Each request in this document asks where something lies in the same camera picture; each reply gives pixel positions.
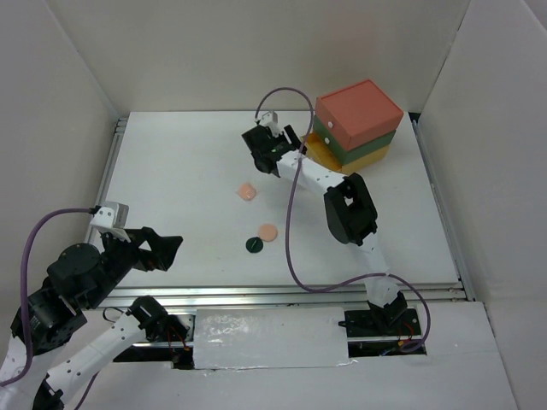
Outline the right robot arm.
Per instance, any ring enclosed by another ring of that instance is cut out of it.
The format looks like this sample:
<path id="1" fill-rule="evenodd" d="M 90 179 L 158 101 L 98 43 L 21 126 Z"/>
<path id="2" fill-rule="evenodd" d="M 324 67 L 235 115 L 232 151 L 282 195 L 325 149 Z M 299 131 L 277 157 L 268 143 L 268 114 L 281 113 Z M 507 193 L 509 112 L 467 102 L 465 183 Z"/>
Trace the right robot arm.
<path id="1" fill-rule="evenodd" d="M 292 181 L 285 234 L 290 234 L 292 204 L 300 185 L 323 199 L 329 232 L 340 243 L 353 245 L 357 259 L 365 266 L 366 272 L 356 278 L 313 288 L 297 278 L 290 246 L 286 245 L 285 258 L 297 286 L 308 293 L 319 294 L 362 280 L 373 328 L 386 335 L 394 332 L 402 323 L 408 304 L 398 289 L 397 280 L 387 273 L 378 244 L 378 213 L 363 177 L 357 173 L 349 176 L 336 173 L 309 159 L 291 126 L 280 130 L 274 123 L 257 124 L 244 132 L 242 138 L 258 171 Z"/>

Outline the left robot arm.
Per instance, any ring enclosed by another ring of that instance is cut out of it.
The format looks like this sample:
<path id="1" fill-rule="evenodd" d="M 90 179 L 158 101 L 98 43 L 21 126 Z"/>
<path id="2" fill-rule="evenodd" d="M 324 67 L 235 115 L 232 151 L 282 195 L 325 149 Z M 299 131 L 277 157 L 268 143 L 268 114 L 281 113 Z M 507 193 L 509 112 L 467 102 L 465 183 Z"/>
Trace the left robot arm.
<path id="1" fill-rule="evenodd" d="M 127 240 L 104 233 L 102 242 L 103 251 L 89 243 L 64 249 L 41 288 L 21 304 L 1 368 L 3 409 L 62 409 L 133 343 L 158 340 L 174 326 L 174 316 L 153 296 L 140 296 L 102 335 L 52 365 L 86 324 L 86 310 L 98 308 L 132 269 L 166 272 L 183 239 L 143 227 L 130 230 Z"/>

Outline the peach makeup sponge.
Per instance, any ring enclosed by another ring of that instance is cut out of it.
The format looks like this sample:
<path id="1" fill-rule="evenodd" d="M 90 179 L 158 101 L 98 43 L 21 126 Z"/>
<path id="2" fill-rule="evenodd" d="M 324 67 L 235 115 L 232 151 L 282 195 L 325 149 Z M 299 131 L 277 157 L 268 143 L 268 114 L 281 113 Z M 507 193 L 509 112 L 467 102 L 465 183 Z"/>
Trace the peach makeup sponge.
<path id="1" fill-rule="evenodd" d="M 252 184 L 244 183 L 239 186 L 237 193 L 242 200 L 249 202 L 256 197 L 257 191 Z"/>

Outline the dark green round compact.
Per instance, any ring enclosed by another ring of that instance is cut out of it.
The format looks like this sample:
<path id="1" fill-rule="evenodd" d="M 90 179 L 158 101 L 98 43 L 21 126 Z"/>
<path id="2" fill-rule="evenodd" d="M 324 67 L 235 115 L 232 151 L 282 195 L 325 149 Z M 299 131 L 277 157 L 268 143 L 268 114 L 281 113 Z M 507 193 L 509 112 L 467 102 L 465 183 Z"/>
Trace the dark green round compact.
<path id="1" fill-rule="evenodd" d="M 251 237 L 245 242 L 246 250 L 251 254 L 257 254 L 263 250 L 263 241 L 259 237 Z"/>

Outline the orange drawer box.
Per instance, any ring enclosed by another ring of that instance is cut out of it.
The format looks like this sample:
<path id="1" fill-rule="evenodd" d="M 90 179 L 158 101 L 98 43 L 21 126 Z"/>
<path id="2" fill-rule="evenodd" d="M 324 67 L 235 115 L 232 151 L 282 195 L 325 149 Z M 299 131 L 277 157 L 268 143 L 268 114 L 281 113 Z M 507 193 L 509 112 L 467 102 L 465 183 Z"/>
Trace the orange drawer box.
<path id="1" fill-rule="evenodd" d="M 403 117 L 371 79 L 317 97 L 315 114 L 344 151 L 396 130 Z"/>

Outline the round peach powder puff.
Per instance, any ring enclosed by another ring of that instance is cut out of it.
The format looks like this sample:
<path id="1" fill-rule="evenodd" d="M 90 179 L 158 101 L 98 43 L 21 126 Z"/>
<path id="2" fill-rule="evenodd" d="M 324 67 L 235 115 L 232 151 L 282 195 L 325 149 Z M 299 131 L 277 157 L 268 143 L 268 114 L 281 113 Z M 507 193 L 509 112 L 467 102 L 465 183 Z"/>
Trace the round peach powder puff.
<path id="1" fill-rule="evenodd" d="M 263 224 L 258 229 L 258 237 L 264 242 L 272 242 L 278 236 L 278 229 L 273 224 Z"/>

